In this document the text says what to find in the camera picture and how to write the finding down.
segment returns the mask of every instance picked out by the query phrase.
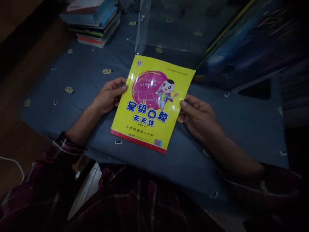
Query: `cartoon boy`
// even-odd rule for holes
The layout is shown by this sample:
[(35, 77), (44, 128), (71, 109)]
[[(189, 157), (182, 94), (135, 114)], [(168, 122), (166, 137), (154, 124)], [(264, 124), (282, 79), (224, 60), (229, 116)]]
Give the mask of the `cartoon boy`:
[(158, 99), (158, 105), (161, 108), (161, 111), (163, 111), (164, 105), (168, 100), (172, 101), (172, 99), (174, 99), (174, 97), (170, 97), (168, 95), (168, 93), (174, 91), (174, 88), (175, 88), (174, 81), (169, 79), (163, 82), (161, 87), (157, 90), (157, 92), (155, 92), (155, 94), (160, 96)]

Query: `wooden floor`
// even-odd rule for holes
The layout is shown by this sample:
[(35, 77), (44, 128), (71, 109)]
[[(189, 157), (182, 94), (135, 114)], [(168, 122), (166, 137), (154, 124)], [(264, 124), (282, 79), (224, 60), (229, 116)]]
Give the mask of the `wooden floor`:
[[(50, 62), (67, 49), (72, 34), (57, 17), (18, 57), (14, 68), (0, 79), (0, 156), (17, 160), (25, 175), (40, 159), (50, 142), (18, 119), (20, 106), (31, 86), (41, 77)], [(20, 184), (22, 176), (12, 161), (0, 159), (0, 195)]]

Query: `book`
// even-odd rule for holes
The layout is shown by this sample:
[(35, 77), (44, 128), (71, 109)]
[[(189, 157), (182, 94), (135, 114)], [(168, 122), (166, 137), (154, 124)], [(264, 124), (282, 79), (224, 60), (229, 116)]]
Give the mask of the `book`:
[[(94, 28), (94, 29), (105, 29), (107, 25), (110, 23), (110, 21), (114, 18), (114, 16), (117, 14), (118, 7), (113, 6), (107, 13), (106, 15), (102, 18), (100, 25), (99, 26), (84, 26), (88, 28)], [(68, 24), (68, 26), (78, 26), (76, 24)]]
[(120, 24), (120, 19), (118, 19), (118, 21), (113, 25), (113, 27), (110, 29), (110, 31), (108, 31), (105, 34), (102, 42), (100, 42), (98, 40), (92, 40), (92, 39), (89, 39), (89, 38), (82, 38), (82, 37), (77, 38), (77, 41), (80, 44), (86, 44), (86, 45), (90, 45), (90, 46), (94, 46), (94, 47), (98, 47), (98, 48), (103, 48), (104, 45), (109, 40), (109, 38), (111, 37), (111, 35), (114, 33), (114, 31), (116, 30), (116, 28), (119, 24)]
[(69, 26), (69, 31), (72, 31), (78, 34), (86, 34), (90, 36), (103, 37), (104, 33), (106, 33), (110, 29), (110, 27), (112, 27), (112, 25), (118, 19), (120, 19), (120, 15), (121, 13), (118, 12), (104, 29), (99, 29), (99, 28), (95, 29), (95, 28), (81, 27), (81, 26)]
[(110, 132), (166, 154), (195, 70), (136, 55)]
[(118, 0), (75, 0), (59, 16), (68, 24), (98, 27)]
[(100, 42), (102, 42), (103, 39), (104, 39), (104, 37), (100, 37), (100, 36), (89, 36), (89, 35), (78, 34), (78, 33), (76, 33), (76, 35), (77, 35), (77, 38), (81, 38), (81, 39), (88, 38), (88, 39), (96, 40), (96, 41), (100, 41)]

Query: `cuff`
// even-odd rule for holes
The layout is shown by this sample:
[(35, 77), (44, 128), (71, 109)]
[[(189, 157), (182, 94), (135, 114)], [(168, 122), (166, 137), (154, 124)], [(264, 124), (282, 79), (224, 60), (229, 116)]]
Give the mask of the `cuff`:
[(44, 153), (43, 160), (50, 164), (73, 165), (86, 150), (86, 147), (77, 146), (62, 132)]

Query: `yellow workbook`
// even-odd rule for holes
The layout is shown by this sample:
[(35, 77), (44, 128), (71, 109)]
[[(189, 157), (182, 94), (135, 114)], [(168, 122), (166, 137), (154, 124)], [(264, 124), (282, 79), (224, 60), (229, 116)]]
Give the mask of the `yellow workbook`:
[(195, 70), (136, 55), (110, 132), (166, 154)]

